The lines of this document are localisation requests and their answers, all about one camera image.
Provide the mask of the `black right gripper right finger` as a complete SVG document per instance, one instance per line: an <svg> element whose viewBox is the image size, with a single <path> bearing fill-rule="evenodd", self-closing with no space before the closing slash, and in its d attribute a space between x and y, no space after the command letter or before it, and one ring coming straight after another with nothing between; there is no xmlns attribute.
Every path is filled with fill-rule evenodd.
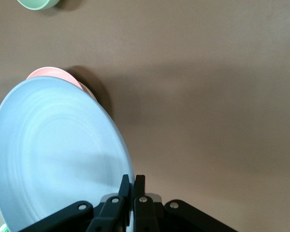
<svg viewBox="0 0 290 232"><path fill-rule="evenodd" d="M133 229L135 232L158 232L154 202L145 195L145 176L136 175L133 186Z"/></svg>

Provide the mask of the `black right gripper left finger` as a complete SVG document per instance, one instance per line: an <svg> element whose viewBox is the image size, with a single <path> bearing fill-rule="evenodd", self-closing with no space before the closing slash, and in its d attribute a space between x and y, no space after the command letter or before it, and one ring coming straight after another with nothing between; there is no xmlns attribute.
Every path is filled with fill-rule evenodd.
<svg viewBox="0 0 290 232"><path fill-rule="evenodd" d="M125 232L130 225L131 184L127 174L122 176L117 194L101 203L98 213L94 213L88 232Z"/></svg>

